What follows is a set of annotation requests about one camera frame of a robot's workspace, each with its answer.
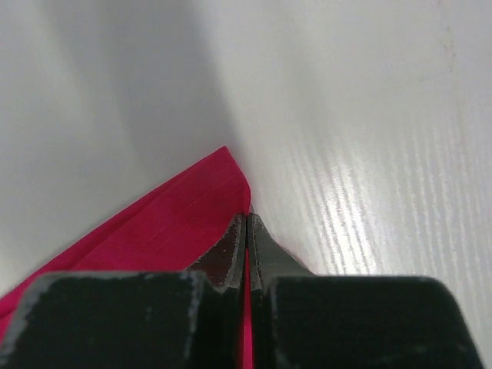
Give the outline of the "red t shirt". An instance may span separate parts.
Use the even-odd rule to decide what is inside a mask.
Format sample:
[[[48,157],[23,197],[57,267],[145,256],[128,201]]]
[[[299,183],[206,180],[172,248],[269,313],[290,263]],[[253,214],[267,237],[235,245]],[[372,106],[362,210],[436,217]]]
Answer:
[[[220,148],[116,214],[52,258],[1,299],[1,346],[28,287],[45,274],[76,271],[183,271],[246,216],[249,185]]]

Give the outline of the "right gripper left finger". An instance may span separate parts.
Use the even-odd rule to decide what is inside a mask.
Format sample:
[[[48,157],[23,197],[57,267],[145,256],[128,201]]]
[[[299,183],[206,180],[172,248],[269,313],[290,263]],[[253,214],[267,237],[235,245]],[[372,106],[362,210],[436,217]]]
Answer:
[[[237,368],[246,218],[183,271],[37,278],[1,346],[3,368]]]

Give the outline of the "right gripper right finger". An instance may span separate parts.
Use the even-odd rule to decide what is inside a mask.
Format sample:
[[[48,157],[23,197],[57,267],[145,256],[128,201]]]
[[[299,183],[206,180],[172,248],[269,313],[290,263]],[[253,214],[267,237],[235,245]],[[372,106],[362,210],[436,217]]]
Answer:
[[[417,276],[317,276],[247,223],[257,368],[480,368],[452,293]]]

